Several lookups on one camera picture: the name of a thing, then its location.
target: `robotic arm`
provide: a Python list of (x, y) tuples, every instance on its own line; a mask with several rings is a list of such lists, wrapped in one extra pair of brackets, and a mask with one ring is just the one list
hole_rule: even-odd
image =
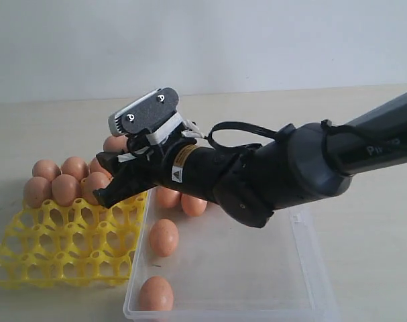
[[(94, 192), (104, 207), (155, 186), (220, 205), (238, 222), (264, 227), (274, 211), (343, 194), (354, 175), (407, 162), (407, 93), (341, 126), (329, 120), (280, 131), (219, 123), (208, 136), (181, 118), (178, 94), (157, 89), (109, 117), (128, 152), (97, 154), (113, 180)], [(213, 132), (238, 129), (273, 139), (225, 147)], [(207, 140), (212, 148), (198, 146)]]

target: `yellow egg tray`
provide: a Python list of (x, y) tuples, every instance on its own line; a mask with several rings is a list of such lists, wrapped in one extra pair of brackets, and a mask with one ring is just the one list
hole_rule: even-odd
[(106, 209), (75, 199), (61, 207), (46, 200), (38, 209), (23, 204), (0, 245), (0, 286), (111, 286), (130, 277), (147, 193)]

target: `brown egg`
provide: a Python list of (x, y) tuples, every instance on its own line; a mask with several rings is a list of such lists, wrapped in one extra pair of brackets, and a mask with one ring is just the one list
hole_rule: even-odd
[(82, 158), (71, 156), (63, 162), (62, 174), (69, 174), (81, 181), (89, 175), (89, 166)]
[(121, 152), (127, 151), (127, 137), (119, 136), (109, 136), (103, 142), (103, 151), (104, 152)]
[(23, 199), (31, 208), (39, 208), (51, 198), (51, 182), (41, 176), (35, 176), (26, 182), (23, 188)]
[(190, 217), (198, 217), (202, 215), (206, 209), (208, 202), (189, 195), (182, 195), (181, 205), (182, 210)]
[(179, 242), (179, 233), (176, 225), (169, 219), (157, 221), (150, 231), (150, 246), (154, 253), (160, 257), (173, 254)]
[(60, 176), (60, 168), (53, 160), (39, 160), (32, 169), (32, 176), (41, 176), (52, 182)]
[(179, 204), (181, 193), (164, 186), (158, 186), (156, 189), (156, 200), (161, 208), (173, 208)]
[(174, 306), (174, 292), (169, 282), (161, 276), (146, 280), (139, 292), (141, 311), (171, 311)]
[(91, 160), (89, 168), (90, 168), (90, 173), (92, 173), (92, 172), (102, 172), (109, 179), (112, 178), (112, 175), (101, 166), (101, 164), (99, 163), (99, 161), (96, 158)]
[(69, 207), (81, 196), (80, 183), (69, 174), (61, 174), (52, 182), (53, 198), (58, 205)]
[(82, 197), (92, 205), (98, 205), (96, 197), (93, 194), (94, 190), (106, 188), (109, 184), (109, 179), (102, 172), (93, 172), (85, 179), (82, 184)]

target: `white table surface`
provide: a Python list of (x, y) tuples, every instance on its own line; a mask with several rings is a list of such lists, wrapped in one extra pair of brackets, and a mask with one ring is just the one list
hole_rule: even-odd
[[(179, 110), (205, 131), (228, 120), (279, 129), (326, 118), (344, 123), (405, 91), (407, 85), (191, 96), (181, 98)], [(34, 162), (91, 160), (109, 135), (107, 117), (128, 102), (0, 105), (0, 241)], [(343, 321), (407, 321), (407, 164), (357, 176), (343, 196), (310, 207)], [(125, 286), (0, 289), (0, 321), (122, 321), (124, 296)]]

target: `transparent plastic box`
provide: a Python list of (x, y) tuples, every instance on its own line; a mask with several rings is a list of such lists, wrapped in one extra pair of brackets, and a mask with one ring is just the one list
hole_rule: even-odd
[[(209, 205), (201, 217), (159, 209), (150, 191), (124, 314), (144, 321), (340, 321), (306, 207), (275, 212), (262, 228), (246, 227)], [(151, 226), (176, 223), (180, 241), (168, 258), (154, 255)], [(172, 285), (169, 312), (139, 311), (142, 284), (163, 276)]]

